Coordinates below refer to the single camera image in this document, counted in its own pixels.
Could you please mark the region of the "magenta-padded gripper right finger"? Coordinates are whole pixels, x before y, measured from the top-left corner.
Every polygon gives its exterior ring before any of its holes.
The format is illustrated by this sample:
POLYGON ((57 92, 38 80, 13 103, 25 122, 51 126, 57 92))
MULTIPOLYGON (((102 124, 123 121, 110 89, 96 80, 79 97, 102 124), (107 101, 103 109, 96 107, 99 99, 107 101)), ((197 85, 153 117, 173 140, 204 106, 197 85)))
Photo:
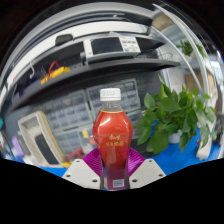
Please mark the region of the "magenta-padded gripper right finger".
POLYGON ((130 189, 146 186, 166 176, 154 159, 145 159, 132 148, 128 152, 126 167, 130 189))

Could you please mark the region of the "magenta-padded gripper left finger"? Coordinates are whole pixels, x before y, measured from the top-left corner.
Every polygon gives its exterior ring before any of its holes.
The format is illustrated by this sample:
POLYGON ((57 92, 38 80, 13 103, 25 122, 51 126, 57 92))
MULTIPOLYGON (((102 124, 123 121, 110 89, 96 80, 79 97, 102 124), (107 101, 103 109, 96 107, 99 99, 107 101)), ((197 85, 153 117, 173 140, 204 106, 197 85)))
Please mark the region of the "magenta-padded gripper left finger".
POLYGON ((102 189, 103 166, 98 149, 83 159, 75 159, 62 178, 84 188, 102 189))

